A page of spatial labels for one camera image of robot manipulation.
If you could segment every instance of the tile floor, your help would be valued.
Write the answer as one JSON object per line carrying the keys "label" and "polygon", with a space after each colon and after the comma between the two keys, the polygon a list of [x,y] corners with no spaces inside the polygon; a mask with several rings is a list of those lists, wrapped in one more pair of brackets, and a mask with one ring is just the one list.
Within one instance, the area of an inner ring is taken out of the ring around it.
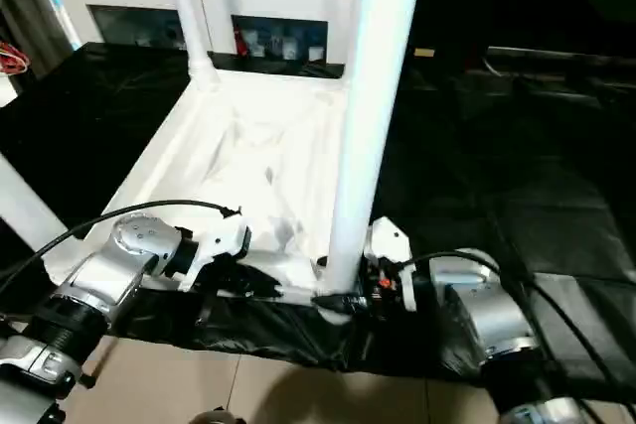
{"label": "tile floor", "polygon": [[[95,389],[64,401],[68,424],[187,424],[228,408],[248,424],[495,424],[485,391],[423,379],[338,374],[284,361],[106,338],[86,364]],[[592,403],[607,424],[622,409]]]}

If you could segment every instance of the table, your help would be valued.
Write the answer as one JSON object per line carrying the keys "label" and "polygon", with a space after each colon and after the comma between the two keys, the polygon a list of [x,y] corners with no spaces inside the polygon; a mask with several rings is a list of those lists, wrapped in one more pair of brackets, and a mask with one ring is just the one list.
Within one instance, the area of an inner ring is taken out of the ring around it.
{"label": "table", "polygon": [[[73,225],[100,213],[187,82],[181,52],[88,44],[0,110],[0,150]],[[634,99],[523,78],[440,80],[409,64],[374,216],[387,215],[408,233],[414,253],[472,246],[503,268],[534,273],[636,399]],[[87,148],[91,161],[83,159]],[[0,232],[7,267],[28,250]],[[0,309],[28,315],[50,288],[34,267],[0,297]],[[556,315],[540,298],[532,302],[572,392],[615,399]],[[445,318],[431,310],[334,327],[310,309],[145,290],[114,332],[345,371],[478,381],[465,343],[445,333]]]}

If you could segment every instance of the robotic arm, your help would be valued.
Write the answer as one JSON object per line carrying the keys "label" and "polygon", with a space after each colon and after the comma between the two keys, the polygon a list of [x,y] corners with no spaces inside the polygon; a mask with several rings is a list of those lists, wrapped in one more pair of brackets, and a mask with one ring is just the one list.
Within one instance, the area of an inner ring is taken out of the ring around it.
{"label": "robotic arm", "polygon": [[0,422],[60,424],[58,406],[77,383],[94,379],[81,367],[117,317],[134,300],[144,274],[185,275],[189,291],[205,265],[246,254],[250,233],[239,215],[225,218],[200,243],[186,229],[136,213],[118,220],[96,253],[87,257],[36,312],[21,335],[0,348]]}
{"label": "robotic arm", "polygon": [[[499,268],[481,250],[457,251]],[[381,320],[395,313],[431,313],[438,307],[448,317],[447,326],[455,327],[472,348],[500,424],[586,422],[575,400],[553,383],[530,321],[490,268],[458,256],[402,267],[411,259],[408,237],[385,217],[370,227],[365,257],[363,297],[330,295],[314,301],[341,313],[371,311]]]}

